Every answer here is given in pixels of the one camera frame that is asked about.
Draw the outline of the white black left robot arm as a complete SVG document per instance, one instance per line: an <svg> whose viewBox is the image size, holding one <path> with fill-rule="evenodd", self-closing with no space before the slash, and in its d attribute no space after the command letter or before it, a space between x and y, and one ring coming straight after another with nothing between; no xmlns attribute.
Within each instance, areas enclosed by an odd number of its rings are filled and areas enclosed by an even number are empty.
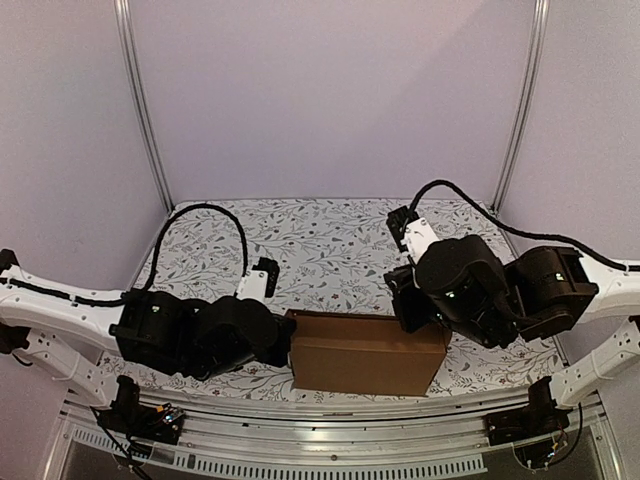
<svg viewBox="0 0 640 480"><path fill-rule="evenodd" d="M148 426L148 412L129 396L127 381L70 345L84 342L127 362L196 381L226 374L252 361L283 367L296 323L271 312L279 269L263 258L236 292L213 302L168 292L87 290L34 276L15 253L1 252L1 352L46 371L86 405L108 410L128 434Z"/></svg>

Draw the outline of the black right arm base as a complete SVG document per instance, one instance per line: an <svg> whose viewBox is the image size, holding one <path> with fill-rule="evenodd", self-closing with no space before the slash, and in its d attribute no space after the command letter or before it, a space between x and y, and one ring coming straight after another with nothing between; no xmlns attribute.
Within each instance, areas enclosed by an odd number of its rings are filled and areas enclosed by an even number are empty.
<svg viewBox="0 0 640 480"><path fill-rule="evenodd" d="M527 391L527 403L518 408L489 413L483 426L490 446L530 440L547 435L538 443L516 447L516 460L530 470L551 466L566 440L569 411L557 407L550 390L549 376L533 383Z"/></svg>

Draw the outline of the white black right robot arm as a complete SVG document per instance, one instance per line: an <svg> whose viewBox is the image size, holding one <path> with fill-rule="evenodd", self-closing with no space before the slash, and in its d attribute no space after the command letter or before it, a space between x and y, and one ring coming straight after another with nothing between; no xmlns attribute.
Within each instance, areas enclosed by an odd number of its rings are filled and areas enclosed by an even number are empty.
<svg viewBox="0 0 640 480"><path fill-rule="evenodd" d="M394 313L413 333L439 324L487 349L546 339L577 324L613 317L622 324L573 365L538 382L539 397L517 415L537 436L556 408L569 410L639 362L639 273L569 247L541 246L502 263L477 235L408 241L407 265L385 273Z"/></svg>

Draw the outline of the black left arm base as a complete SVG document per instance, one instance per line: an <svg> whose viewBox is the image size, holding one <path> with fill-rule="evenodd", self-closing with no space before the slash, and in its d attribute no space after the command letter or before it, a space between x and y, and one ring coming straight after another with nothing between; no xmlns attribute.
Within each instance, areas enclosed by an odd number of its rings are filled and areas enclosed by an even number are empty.
<svg viewBox="0 0 640 480"><path fill-rule="evenodd" d="M109 408L98 411L98 423L107 430L123 433L128 440L143 439L177 445L186 412L171 403L147 406L140 402L140 387L130 377L116 379L117 392Z"/></svg>

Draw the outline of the brown cardboard box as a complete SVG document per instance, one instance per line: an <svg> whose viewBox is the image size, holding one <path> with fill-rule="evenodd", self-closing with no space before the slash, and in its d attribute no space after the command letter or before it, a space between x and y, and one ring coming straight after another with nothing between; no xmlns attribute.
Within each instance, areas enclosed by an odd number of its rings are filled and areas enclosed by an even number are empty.
<svg viewBox="0 0 640 480"><path fill-rule="evenodd" d="M423 396L442 366L451 332L414 333L391 316L289 310L293 386L343 394Z"/></svg>

